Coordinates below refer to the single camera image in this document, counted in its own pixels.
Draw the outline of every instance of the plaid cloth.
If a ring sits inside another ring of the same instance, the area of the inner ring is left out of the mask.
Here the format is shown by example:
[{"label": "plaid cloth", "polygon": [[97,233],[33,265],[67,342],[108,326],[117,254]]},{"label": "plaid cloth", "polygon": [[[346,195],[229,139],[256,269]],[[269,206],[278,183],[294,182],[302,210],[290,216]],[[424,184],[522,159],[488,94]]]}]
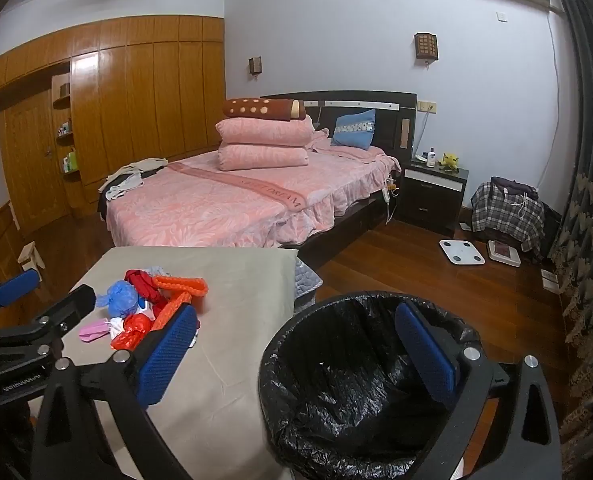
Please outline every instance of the plaid cloth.
[{"label": "plaid cloth", "polygon": [[496,229],[521,242],[523,252],[539,255],[544,234],[545,211],[540,200],[528,196],[505,195],[497,186],[484,182],[471,197],[473,231]]}]

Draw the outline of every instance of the beige table surface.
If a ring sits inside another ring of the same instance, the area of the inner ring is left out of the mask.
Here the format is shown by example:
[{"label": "beige table surface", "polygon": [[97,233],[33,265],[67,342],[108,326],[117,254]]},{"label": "beige table surface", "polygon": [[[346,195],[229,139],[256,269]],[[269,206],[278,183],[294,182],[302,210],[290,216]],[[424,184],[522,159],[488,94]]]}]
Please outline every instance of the beige table surface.
[{"label": "beige table surface", "polygon": [[[126,270],[151,266],[208,282],[196,345],[183,358],[161,402],[147,410],[194,480],[288,478],[266,447],[257,378],[264,349],[292,317],[296,253],[260,248],[113,248],[77,283],[105,294]],[[105,316],[105,308],[95,309],[80,326]],[[108,336],[83,343],[77,328],[65,335],[64,344],[64,355],[78,365],[101,362],[112,354]],[[97,402],[97,409],[121,470],[141,478],[109,407]]]}]

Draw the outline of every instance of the headboard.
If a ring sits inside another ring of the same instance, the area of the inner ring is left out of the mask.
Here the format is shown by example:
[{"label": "headboard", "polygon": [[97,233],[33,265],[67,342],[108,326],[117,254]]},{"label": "headboard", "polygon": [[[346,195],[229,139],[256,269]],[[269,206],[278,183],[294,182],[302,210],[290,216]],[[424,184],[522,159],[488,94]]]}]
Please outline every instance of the headboard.
[{"label": "headboard", "polygon": [[396,157],[401,166],[409,162],[414,142],[417,95],[371,90],[329,90],[264,96],[267,99],[298,99],[305,102],[311,120],[334,133],[336,119],[376,108],[373,146]]}]

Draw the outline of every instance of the wooden wardrobe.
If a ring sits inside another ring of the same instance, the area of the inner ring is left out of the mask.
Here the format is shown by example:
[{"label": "wooden wardrobe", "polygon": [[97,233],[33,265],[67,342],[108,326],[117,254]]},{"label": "wooden wardrobe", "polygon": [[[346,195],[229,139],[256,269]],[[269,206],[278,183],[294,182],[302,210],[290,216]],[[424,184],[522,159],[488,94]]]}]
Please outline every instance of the wooden wardrobe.
[{"label": "wooden wardrobe", "polygon": [[[100,184],[129,162],[215,149],[224,64],[224,20],[202,16],[86,23],[0,56],[1,156],[21,232],[92,213]],[[71,151],[78,170],[64,174]]]}]

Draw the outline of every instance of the bathroom scale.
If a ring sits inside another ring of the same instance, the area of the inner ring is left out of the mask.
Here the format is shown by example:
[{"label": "bathroom scale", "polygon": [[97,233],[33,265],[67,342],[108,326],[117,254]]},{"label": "bathroom scale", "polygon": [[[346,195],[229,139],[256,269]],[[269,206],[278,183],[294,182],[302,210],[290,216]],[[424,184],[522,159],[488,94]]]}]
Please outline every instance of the bathroom scale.
[{"label": "bathroom scale", "polygon": [[441,249],[454,265],[483,265],[485,258],[467,240],[441,240]]}]

